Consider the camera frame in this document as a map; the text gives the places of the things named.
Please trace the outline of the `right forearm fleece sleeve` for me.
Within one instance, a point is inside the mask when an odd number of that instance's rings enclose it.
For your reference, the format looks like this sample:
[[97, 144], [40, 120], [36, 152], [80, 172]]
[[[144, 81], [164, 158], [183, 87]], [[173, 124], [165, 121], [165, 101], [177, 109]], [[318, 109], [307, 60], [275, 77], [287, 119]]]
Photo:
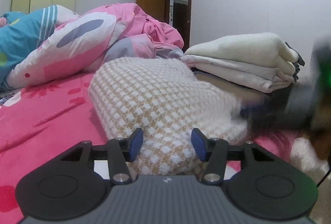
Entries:
[[294, 140], [289, 163], [318, 183], [329, 170], [327, 160], [320, 160], [308, 136], [301, 132]]

